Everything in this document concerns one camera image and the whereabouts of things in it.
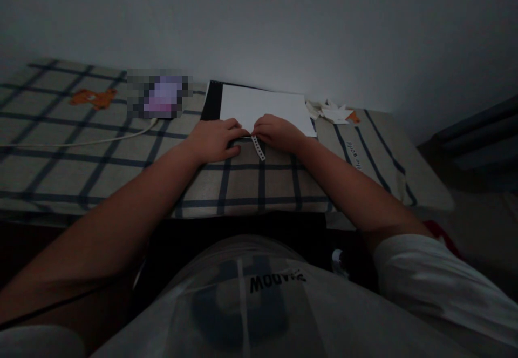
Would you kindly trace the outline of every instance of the white t-shirt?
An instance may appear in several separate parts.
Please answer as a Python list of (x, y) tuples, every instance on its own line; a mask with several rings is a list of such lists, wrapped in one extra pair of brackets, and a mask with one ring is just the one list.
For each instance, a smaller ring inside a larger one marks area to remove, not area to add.
[[(376, 249), (374, 263), (384, 297), (304, 262), (274, 241), (232, 238), (187, 265), (93, 356), (518, 353), (518, 305), (441, 243), (420, 235), (391, 237)], [(33, 340), (68, 348), (68, 357), (81, 356), (70, 355), (77, 337), (55, 326), (4, 331), (0, 353), (16, 346), (17, 353), (28, 352)]]

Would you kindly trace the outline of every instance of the white wall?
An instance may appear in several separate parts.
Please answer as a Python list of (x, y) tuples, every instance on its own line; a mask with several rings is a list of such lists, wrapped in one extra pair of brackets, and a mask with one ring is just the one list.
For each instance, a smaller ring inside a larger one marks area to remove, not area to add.
[(518, 93), (518, 0), (0, 0), (0, 77), (35, 56), (181, 67), (391, 112), (415, 143)]

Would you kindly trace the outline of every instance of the orange bear print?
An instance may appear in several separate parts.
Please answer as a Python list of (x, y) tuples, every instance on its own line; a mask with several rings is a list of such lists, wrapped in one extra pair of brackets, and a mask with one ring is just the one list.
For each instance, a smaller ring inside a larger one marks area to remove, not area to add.
[(71, 105), (91, 103), (94, 110), (106, 109), (110, 106), (117, 90), (108, 89), (106, 92), (95, 93), (89, 90), (80, 90), (72, 96)]

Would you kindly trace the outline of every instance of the charging cable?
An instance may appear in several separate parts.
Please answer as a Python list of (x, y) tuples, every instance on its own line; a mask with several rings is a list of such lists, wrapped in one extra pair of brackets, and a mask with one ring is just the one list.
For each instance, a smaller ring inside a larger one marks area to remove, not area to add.
[(0, 145), (0, 147), (72, 147), (72, 146), (96, 145), (96, 144), (100, 144), (100, 143), (113, 142), (116, 140), (133, 138), (133, 137), (137, 137), (139, 135), (145, 134), (149, 130), (151, 130), (156, 125), (157, 122), (158, 122), (158, 119), (153, 118), (153, 119), (151, 119), (151, 124), (149, 125), (149, 127), (147, 129), (139, 131), (135, 134), (130, 134), (128, 136), (123, 136), (123, 137), (119, 137), (119, 138), (102, 139), (102, 140), (94, 141), (94, 142), (81, 142), (81, 143), (77, 143), (77, 144), (60, 144), (60, 145), (59, 144), (27, 144), (27, 145), (13, 144), (13, 145)]

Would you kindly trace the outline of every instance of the checkered fabric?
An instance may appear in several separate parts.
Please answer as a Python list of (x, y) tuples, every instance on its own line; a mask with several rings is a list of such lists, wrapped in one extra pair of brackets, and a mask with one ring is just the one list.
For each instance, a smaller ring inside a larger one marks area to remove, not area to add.
[[(109, 88), (118, 94), (107, 110), (69, 104), (81, 89)], [(135, 138), (77, 147), (2, 148), (0, 209), (84, 214), (189, 135), (200, 119), (205, 89), (195, 84), (179, 119), (160, 120)], [(0, 143), (69, 144), (138, 132), (149, 121), (127, 117), (125, 90), (125, 71), (39, 59), (1, 85)], [(357, 127), (319, 118), (314, 126), (320, 142), (404, 204), (452, 209), (448, 191), (392, 117), (357, 112)], [(241, 154), (202, 167), (172, 217), (335, 210), (296, 157), (262, 144), (266, 161), (260, 161), (249, 139), (234, 144), (241, 145)]]

